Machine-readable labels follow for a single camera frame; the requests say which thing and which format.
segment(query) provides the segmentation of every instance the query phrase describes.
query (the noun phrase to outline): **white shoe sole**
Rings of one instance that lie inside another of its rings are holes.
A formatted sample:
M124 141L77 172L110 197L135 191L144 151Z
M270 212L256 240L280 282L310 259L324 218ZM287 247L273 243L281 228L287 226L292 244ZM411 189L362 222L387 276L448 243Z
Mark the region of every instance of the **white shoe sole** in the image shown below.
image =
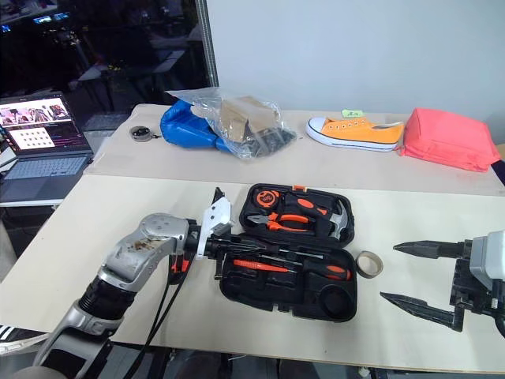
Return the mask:
M49 333L41 334L33 338L28 338L27 340L18 340L12 342L2 342L0 343L0 357L3 355L12 354L15 351L25 349L31 345L35 345L38 342L44 341L49 336Z
M377 142L350 141L328 137L313 129L310 126L310 120L307 122L305 129L311 138L327 146L335 146L339 148L361 148L363 150L373 150L374 152L390 152L398 146L398 142L394 144L380 144Z

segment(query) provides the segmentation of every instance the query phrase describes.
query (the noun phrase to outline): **yellow sneaker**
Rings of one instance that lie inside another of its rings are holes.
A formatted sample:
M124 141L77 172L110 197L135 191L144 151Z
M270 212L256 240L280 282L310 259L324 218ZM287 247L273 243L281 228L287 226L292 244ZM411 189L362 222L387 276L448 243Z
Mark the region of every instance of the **yellow sneaker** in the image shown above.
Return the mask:
M307 122L307 134L328 146L363 148L390 152L398 145L405 126L403 122L376 125L366 117L332 120L315 117Z

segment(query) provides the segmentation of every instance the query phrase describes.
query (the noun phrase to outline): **pink fabric bag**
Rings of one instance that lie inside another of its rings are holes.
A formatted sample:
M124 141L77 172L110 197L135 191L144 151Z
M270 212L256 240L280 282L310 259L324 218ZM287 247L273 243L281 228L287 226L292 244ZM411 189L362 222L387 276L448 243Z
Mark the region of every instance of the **pink fabric bag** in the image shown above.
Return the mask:
M485 172L500 159L486 124L434 109L413 110L403 144L402 155L471 171Z

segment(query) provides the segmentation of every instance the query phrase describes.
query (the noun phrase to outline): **laptop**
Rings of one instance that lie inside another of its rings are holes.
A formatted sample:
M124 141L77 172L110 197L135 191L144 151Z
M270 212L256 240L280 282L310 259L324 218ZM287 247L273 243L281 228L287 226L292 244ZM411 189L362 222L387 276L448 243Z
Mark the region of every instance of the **laptop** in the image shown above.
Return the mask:
M18 158L0 182L0 203L63 199L92 161L60 92L0 99L0 133Z

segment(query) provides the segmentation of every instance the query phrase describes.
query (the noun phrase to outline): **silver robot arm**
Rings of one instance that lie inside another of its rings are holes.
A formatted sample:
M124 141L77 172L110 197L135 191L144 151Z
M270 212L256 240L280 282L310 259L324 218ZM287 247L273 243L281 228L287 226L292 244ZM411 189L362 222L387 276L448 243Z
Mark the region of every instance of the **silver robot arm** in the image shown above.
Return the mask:
M34 366L77 379L102 370L111 344L135 295L167 255L181 255L189 221L154 213L119 241L107 255L84 295L63 317L40 348Z

